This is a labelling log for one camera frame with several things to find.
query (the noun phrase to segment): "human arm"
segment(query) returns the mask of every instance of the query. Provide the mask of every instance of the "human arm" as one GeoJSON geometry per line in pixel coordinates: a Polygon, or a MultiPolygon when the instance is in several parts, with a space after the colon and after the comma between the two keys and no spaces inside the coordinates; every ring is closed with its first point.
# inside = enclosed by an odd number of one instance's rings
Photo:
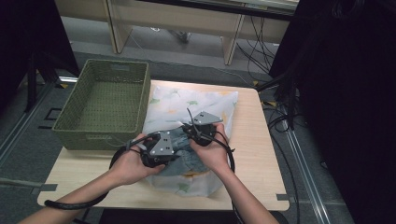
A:
{"type": "MultiPolygon", "coordinates": [[[[223,124],[217,123],[214,125],[216,126],[217,132],[226,136],[223,124]]],[[[219,133],[215,135],[215,138],[225,144],[225,139],[223,139],[219,133]]],[[[212,142],[207,147],[201,147],[193,140],[190,141],[190,144],[201,161],[223,182],[233,204],[246,223],[277,223],[271,213],[230,169],[226,150],[221,145],[212,142]]]]}
{"type": "MultiPolygon", "coordinates": [[[[141,138],[143,136],[143,134],[139,134],[136,138],[141,138]]],[[[131,149],[140,151],[138,146],[132,146],[131,149]]],[[[89,202],[116,187],[131,185],[146,176],[157,174],[163,167],[164,165],[148,168],[143,165],[138,153],[128,150],[117,159],[111,169],[83,187],[65,195],[57,200],[57,202],[89,202]]],[[[20,223],[70,223],[80,212],[81,210],[60,210],[44,207],[22,220],[20,223]]]]}

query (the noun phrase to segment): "green woven basket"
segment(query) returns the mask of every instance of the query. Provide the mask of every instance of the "green woven basket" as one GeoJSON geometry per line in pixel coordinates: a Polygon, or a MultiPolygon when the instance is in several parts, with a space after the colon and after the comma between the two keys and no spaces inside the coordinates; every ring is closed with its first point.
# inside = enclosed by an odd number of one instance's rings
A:
{"type": "Polygon", "coordinates": [[[74,150],[118,149],[142,132],[147,63],[88,60],[52,130],[74,150]]]}

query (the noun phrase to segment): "human hand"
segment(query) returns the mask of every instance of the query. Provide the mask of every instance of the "human hand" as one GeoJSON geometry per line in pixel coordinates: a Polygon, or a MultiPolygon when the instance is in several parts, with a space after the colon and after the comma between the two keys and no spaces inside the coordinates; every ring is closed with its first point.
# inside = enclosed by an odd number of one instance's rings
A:
{"type": "MultiPolygon", "coordinates": [[[[136,139],[144,136],[141,133],[136,139]]],[[[140,152],[140,147],[134,145],[130,149],[124,152],[109,170],[117,186],[133,184],[149,175],[158,174],[165,167],[165,165],[159,165],[154,168],[145,166],[138,153],[140,152]]]]}
{"type": "MultiPolygon", "coordinates": [[[[224,132],[224,125],[222,123],[214,123],[216,127],[216,131],[221,133],[224,137],[226,134],[224,132]]],[[[218,139],[224,145],[227,145],[226,140],[221,136],[221,134],[216,133],[215,138],[218,139]]],[[[223,148],[219,143],[212,141],[208,146],[202,147],[198,145],[194,140],[190,139],[190,146],[197,153],[198,157],[207,166],[209,169],[213,171],[217,171],[218,169],[223,169],[229,167],[227,160],[227,152],[225,148],[223,148]]]]}

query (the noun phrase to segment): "light wood tabletop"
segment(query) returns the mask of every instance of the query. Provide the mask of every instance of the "light wood tabletop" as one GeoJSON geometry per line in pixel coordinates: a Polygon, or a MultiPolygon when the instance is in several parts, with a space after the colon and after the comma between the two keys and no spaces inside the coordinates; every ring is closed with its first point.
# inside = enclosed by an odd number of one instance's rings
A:
{"type": "MultiPolygon", "coordinates": [[[[238,103],[233,117],[230,141],[235,148],[235,172],[247,188],[269,210],[289,209],[286,190],[268,132],[258,93],[253,89],[151,80],[151,94],[155,86],[196,91],[238,91],[238,103]]],[[[53,165],[46,185],[57,185],[55,191],[41,191],[38,203],[57,200],[65,194],[95,179],[108,169],[114,151],[67,150],[53,165]]],[[[183,197],[152,187],[147,180],[111,190],[96,206],[107,208],[231,210],[231,200],[224,187],[209,197],[183,197]]]]}

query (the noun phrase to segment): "right forearm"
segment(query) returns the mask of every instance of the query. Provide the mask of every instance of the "right forearm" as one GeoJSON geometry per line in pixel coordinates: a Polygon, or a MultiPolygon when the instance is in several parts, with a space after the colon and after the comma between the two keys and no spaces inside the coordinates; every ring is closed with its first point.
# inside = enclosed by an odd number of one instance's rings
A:
{"type": "Polygon", "coordinates": [[[229,168],[215,170],[214,172],[223,182],[245,223],[277,223],[262,203],[229,168]]]}

